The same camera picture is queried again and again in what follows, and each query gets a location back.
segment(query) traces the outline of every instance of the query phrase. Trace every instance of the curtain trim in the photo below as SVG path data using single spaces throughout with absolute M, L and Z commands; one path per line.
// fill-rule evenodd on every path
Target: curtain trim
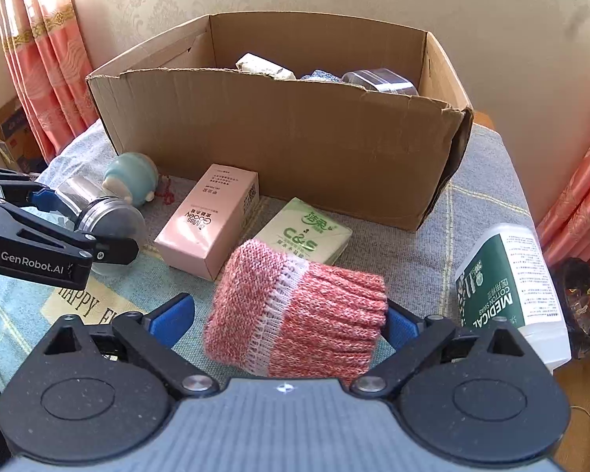
M 67 21 L 76 18 L 77 15 L 72 4 L 66 4 L 57 9 L 52 15 L 33 21 L 31 27 L 22 33 L 4 38 L 2 48 L 5 53 L 14 52 L 18 48 L 33 42 L 38 37 L 43 37 L 52 30 L 61 28 Z

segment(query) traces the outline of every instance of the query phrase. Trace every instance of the pink box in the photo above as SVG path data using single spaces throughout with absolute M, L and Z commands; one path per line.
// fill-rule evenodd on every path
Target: pink box
M 258 204 L 258 174 L 212 165 L 155 239 L 164 262 L 214 280 Z

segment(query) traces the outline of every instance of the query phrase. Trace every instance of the knitted fabric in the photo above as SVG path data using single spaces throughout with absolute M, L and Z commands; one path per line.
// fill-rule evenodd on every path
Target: knitted fabric
M 387 298 L 379 275 L 308 262 L 250 240 L 231 255 L 205 330 L 208 357 L 258 376 L 365 373 Z

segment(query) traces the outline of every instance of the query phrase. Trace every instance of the orange curtain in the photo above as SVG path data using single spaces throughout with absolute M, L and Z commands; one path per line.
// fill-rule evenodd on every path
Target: orange curtain
M 566 257 L 590 263 L 590 149 L 537 233 L 549 267 Z
M 0 0 L 0 37 L 17 97 L 49 162 L 98 118 L 72 1 Z

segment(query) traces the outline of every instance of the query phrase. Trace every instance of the white plastic bottle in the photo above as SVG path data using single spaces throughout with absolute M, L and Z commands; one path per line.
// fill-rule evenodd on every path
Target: white plastic bottle
M 568 331 L 535 234 L 521 225 L 490 227 L 455 273 L 461 325 L 505 316 L 552 371 L 571 359 Z

